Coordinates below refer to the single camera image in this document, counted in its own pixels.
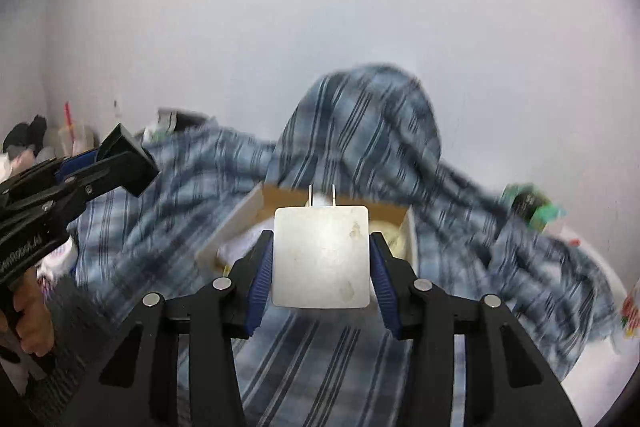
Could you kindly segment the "person's left hand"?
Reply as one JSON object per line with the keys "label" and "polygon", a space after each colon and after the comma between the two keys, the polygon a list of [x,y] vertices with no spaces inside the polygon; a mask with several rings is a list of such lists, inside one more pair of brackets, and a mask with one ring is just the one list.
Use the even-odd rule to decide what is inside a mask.
{"label": "person's left hand", "polygon": [[37,280],[37,269],[29,268],[13,288],[12,308],[21,315],[15,326],[22,350],[38,358],[47,355],[54,343],[51,313]]}

